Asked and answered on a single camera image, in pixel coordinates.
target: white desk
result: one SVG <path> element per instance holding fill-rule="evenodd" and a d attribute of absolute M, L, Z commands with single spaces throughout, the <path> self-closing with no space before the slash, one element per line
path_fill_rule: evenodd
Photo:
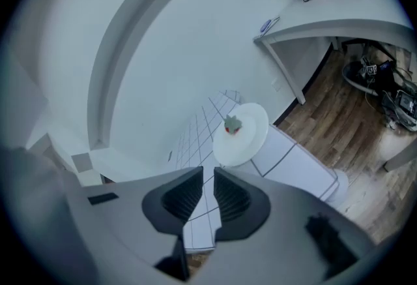
<path fill-rule="evenodd" d="M 414 29 L 397 0 L 294 0 L 280 14 L 280 20 L 267 34 L 255 39 L 262 42 L 280 66 L 299 103 L 305 103 L 302 93 L 305 80 L 309 80 L 319 65 L 319 54 L 293 57 L 296 52 L 285 53 L 290 42 L 286 40 L 306 40 L 306 38 L 353 37 L 372 39 L 399 46 L 415 52 Z M 312 63 L 315 68 L 308 68 Z M 306 73 L 303 78 L 300 72 Z"/>

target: curved white wall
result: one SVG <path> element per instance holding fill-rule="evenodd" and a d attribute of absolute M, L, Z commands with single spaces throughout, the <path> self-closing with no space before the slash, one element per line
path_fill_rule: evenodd
<path fill-rule="evenodd" d="M 202 98 L 236 89 L 274 121 L 294 99 L 276 64 L 252 38 L 290 0 L 171 0 L 142 38 L 122 81 L 111 144 L 165 159 Z M 271 83 L 278 78 L 281 89 Z"/>
<path fill-rule="evenodd" d="M 53 114 L 85 143 L 88 142 L 87 98 L 94 60 L 104 33 L 123 1 L 48 0 L 47 5 L 42 5 L 47 11 L 37 29 L 40 40 L 37 47 L 30 48 L 37 62 L 33 64 L 29 56 L 25 59 Z M 29 0 L 30 10 L 26 14 L 42 2 Z M 24 19 L 25 15 L 15 23 L 20 28 L 20 42 L 28 45 L 29 38 L 25 35 L 33 32 L 33 24 L 25 27 Z"/>
<path fill-rule="evenodd" d="M 14 51 L 47 98 L 51 139 L 68 156 L 90 149 L 87 99 L 94 60 L 124 1 L 25 0 L 13 21 Z M 135 168 L 143 175 L 156 172 L 211 90 L 238 89 L 275 120 L 294 96 L 252 37 L 289 1 L 170 0 L 140 41 L 114 94 L 111 147 L 91 152 L 103 170 L 111 168 L 109 178 L 117 181 L 120 172 L 120 180 L 135 177 Z M 278 93 L 271 86 L 276 78 Z M 123 166 L 126 155 L 131 160 Z"/>

